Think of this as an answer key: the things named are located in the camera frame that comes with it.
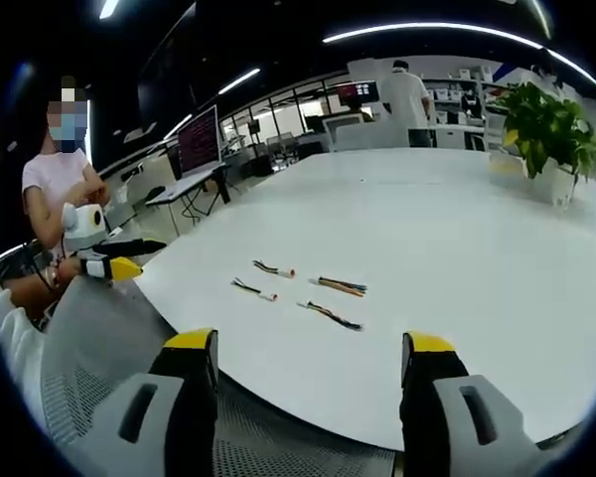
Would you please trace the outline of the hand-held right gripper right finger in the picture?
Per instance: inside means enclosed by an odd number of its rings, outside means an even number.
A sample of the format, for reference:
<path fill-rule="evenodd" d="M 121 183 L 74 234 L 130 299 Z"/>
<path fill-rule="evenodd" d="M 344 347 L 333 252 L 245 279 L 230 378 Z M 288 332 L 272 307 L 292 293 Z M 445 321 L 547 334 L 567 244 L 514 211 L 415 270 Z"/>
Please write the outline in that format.
<path fill-rule="evenodd" d="M 522 412 L 438 336 L 402 336 L 399 416 L 407 476 L 532 476 L 550 457 Z"/>

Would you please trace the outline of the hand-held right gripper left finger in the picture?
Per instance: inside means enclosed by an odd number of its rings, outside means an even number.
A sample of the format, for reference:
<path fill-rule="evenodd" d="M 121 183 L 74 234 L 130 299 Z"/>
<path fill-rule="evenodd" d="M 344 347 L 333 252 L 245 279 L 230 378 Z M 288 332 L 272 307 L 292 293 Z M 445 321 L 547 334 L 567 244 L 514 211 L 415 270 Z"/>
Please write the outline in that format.
<path fill-rule="evenodd" d="M 83 476 L 212 476 L 219 333 L 168 340 L 150 370 L 123 382 L 81 438 Z"/>

